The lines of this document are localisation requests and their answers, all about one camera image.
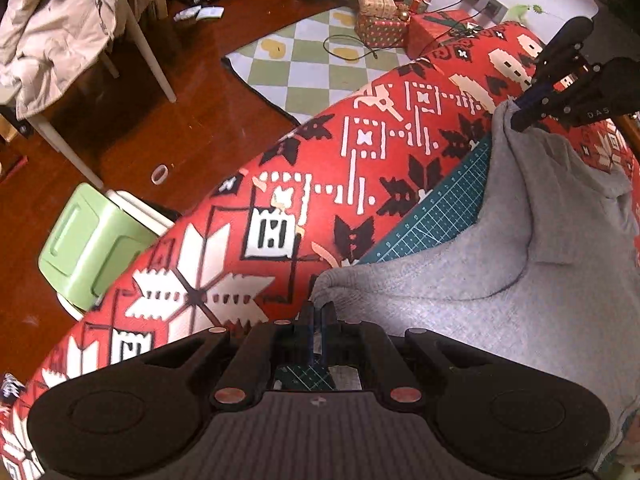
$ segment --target green and white rug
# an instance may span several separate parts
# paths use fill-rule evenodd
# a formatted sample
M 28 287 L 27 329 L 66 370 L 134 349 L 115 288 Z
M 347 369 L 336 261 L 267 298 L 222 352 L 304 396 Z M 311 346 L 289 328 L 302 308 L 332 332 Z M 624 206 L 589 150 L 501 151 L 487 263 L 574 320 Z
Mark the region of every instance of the green and white rug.
M 321 12 L 254 41 L 224 61 L 273 105 L 306 122 L 389 70 L 409 62 L 402 48 L 390 48 L 357 61 L 344 61 L 324 50 L 324 40 L 335 34 L 356 38 L 355 13 L 348 7 Z M 366 49 L 359 41 L 337 38 L 328 48 L 355 58 Z

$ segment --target electrical socket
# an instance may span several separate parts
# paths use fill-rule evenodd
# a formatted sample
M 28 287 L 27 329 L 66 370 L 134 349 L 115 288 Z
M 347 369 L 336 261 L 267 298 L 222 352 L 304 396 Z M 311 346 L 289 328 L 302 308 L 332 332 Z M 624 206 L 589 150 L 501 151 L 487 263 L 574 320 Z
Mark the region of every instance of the electrical socket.
M 482 12 L 494 23 L 500 23 L 509 10 L 498 0 L 463 0 L 463 2 L 471 6 L 472 9 Z

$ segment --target cutting mat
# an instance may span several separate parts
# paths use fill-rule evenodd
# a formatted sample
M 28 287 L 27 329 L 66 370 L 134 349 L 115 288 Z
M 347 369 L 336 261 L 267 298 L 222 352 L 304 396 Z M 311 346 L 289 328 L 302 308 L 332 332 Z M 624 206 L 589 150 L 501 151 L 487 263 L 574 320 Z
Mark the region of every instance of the cutting mat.
M 490 156 L 487 135 L 360 263 L 388 262 L 430 249 L 473 225 L 482 206 Z

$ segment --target green plastic box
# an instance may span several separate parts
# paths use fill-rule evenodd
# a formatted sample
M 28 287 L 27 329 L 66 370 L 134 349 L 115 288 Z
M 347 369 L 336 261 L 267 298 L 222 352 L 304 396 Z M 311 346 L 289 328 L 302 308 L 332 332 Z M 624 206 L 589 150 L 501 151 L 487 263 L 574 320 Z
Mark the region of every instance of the green plastic box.
M 38 267 L 56 292 L 87 311 L 157 239 L 89 184 L 80 184 L 54 225 Z

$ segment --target gray sweatshirt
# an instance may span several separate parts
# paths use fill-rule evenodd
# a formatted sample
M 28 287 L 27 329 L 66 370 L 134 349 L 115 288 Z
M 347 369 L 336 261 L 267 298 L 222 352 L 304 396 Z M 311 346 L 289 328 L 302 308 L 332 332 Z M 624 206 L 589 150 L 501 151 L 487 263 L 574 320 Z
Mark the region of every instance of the gray sweatshirt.
M 494 113 L 478 222 L 391 262 L 322 273 L 312 301 L 387 333 L 428 328 L 588 388 L 619 440 L 640 396 L 638 225 L 631 184 L 586 166 L 561 136 L 511 129 Z

